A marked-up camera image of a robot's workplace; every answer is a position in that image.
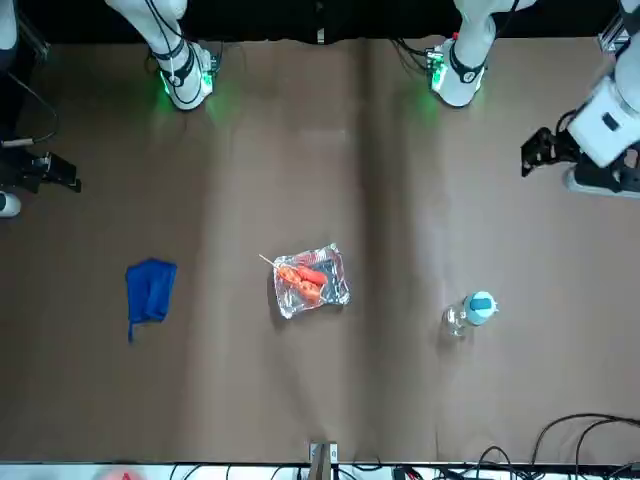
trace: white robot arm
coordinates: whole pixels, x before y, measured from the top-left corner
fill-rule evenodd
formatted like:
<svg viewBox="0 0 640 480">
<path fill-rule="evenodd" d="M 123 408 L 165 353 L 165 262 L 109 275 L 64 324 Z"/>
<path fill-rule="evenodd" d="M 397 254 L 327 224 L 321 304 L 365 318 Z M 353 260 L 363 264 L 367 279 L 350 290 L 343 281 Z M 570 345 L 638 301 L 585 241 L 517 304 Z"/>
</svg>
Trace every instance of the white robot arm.
<svg viewBox="0 0 640 480">
<path fill-rule="evenodd" d="M 530 7 L 536 0 L 454 0 L 462 16 L 457 40 L 449 39 L 438 51 L 443 63 L 432 89 L 452 107 L 464 107 L 480 88 L 487 55 L 499 32 L 491 16 Z"/>
<path fill-rule="evenodd" d="M 625 163 L 640 150 L 640 0 L 620 6 L 630 35 L 626 48 L 584 105 L 561 118 L 555 132 L 541 128 L 522 146 L 523 177 L 541 165 L 570 162 L 570 190 L 640 198 L 640 165 Z"/>
<path fill-rule="evenodd" d="M 212 91 L 219 59 L 182 33 L 178 19 L 186 11 L 187 0 L 105 1 L 149 44 L 174 105 L 180 110 L 200 105 Z"/>
<path fill-rule="evenodd" d="M 11 65 L 18 45 L 18 27 L 13 0 L 0 0 L 0 71 Z"/>
</svg>

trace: brown paper backdrop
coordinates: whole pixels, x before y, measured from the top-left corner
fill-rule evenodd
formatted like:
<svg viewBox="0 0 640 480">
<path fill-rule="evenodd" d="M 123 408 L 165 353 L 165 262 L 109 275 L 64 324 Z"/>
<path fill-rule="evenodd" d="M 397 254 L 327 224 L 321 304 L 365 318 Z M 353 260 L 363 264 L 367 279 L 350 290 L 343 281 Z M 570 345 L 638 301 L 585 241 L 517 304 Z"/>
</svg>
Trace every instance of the brown paper backdrop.
<svg viewBox="0 0 640 480">
<path fill-rule="evenodd" d="M 22 194 L 0 223 L 3 459 L 514 460 L 557 416 L 640 415 L 640 203 L 520 179 L 520 145 L 579 105 L 596 43 L 504 40 L 465 110 L 435 100 L 385 41 L 229 46 L 216 95 L 174 111 L 142 46 L 57 46 L 32 84 L 47 145 L 85 191 Z M 23 132 L 44 131 L 35 103 Z M 353 302 L 286 323 L 276 256 L 337 242 Z M 126 341 L 127 265 L 178 264 L 170 314 Z M 501 313 L 440 337 L 444 306 Z M 571 461 L 578 427 L 540 460 Z M 624 462 L 603 427 L 585 462 Z"/>
</svg>

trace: blue cloth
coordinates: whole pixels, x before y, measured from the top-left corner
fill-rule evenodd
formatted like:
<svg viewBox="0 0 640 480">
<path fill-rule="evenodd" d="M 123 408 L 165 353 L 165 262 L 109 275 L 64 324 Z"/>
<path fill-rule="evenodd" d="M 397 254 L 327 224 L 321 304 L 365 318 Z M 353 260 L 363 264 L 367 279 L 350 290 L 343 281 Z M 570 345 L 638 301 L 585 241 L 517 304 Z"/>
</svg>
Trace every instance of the blue cloth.
<svg viewBox="0 0 640 480">
<path fill-rule="evenodd" d="M 153 258 L 127 268 L 129 343 L 133 342 L 134 325 L 164 320 L 177 270 L 175 264 Z"/>
</svg>

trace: plastic bottle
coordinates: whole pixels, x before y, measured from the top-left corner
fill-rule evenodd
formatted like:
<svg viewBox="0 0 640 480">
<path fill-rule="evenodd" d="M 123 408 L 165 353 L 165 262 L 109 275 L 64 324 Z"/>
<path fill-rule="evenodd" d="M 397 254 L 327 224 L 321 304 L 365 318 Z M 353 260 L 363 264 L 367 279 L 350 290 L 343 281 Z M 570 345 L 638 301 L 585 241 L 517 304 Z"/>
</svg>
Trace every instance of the plastic bottle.
<svg viewBox="0 0 640 480">
<path fill-rule="evenodd" d="M 498 304 L 489 292 L 475 292 L 449 305 L 442 321 L 451 335 L 464 337 L 469 328 L 484 325 L 497 311 Z"/>
</svg>

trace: plastic bag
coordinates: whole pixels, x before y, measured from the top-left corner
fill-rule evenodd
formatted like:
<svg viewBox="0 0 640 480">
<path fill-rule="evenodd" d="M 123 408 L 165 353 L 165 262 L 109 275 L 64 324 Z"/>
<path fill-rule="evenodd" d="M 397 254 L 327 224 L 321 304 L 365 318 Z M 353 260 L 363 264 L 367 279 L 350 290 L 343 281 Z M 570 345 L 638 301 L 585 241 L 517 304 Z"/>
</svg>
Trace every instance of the plastic bag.
<svg viewBox="0 0 640 480">
<path fill-rule="evenodd" d="M 335 243 L 318 250 L 308 250 L 297 255 L 278 257 L 273 261 L 273 284 L 280 313 L 285 318 L 291 318 L 297 313 L 321 307 L 326 304 L 346 305 L 351 298 L 349 288 L 344 277 L 342 254 Z M 287 282 L 278 275 L 278 268 L 288 266 L 308 267 L 315 272 L 324 273 L 327 283 L 322 286 L 320 298 L 310 300 L 301 294 L 299 288 Z"/>
</svg>

